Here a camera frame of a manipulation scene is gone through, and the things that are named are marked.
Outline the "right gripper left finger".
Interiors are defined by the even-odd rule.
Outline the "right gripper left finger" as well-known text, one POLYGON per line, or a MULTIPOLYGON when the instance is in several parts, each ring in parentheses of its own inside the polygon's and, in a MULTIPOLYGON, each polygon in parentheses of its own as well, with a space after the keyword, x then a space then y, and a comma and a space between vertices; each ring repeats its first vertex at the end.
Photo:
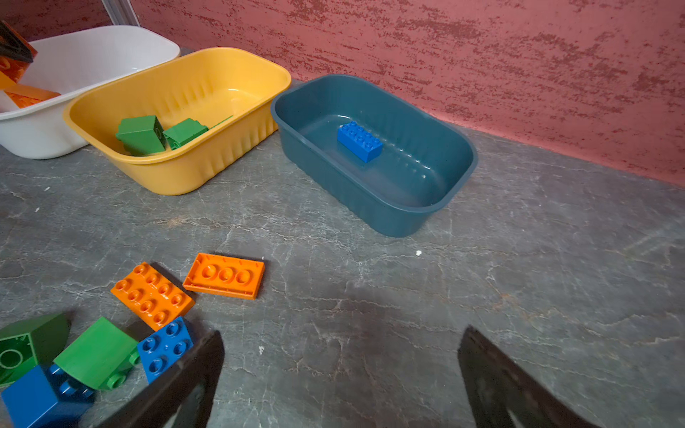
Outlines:
POLYGON ((207 426, 224 358, 214 330, 100 426, 162 427, 170 419, 175 427, 207 426))

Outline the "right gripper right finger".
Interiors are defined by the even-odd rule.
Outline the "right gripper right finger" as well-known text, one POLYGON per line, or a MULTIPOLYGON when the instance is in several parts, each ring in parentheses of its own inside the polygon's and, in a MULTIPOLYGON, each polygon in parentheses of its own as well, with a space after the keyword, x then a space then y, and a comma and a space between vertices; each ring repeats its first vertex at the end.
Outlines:
POLYGON ((587 427, 474 326, 458 348, 458 363, 478 427, 587 427))

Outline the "blue long lego brick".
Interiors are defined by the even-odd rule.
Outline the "blue long lego brick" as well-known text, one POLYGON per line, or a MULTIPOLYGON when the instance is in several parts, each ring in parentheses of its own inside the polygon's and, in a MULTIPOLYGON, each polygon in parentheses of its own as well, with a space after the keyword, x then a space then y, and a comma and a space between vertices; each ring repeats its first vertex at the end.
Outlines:
POLYGON ((368 163, 383 151, 383 143, 355 121, 340 126, 337 141, 355 154, 362 162, 368 163))

